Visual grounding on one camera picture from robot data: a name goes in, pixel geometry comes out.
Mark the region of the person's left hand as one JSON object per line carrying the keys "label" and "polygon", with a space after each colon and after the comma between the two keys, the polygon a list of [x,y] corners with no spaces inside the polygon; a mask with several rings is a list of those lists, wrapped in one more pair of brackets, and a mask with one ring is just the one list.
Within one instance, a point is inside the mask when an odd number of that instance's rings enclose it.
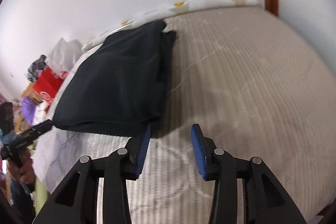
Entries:
{"label": "person's left hand", "polygon": [[21,181],[24,184],[34,184],[36,176],[33,169],[33,160],[28,148],[22,153],[22,163],[22,166],[19,168],[11,160],[7,161],[7,168],[11,177],[15,181]]}

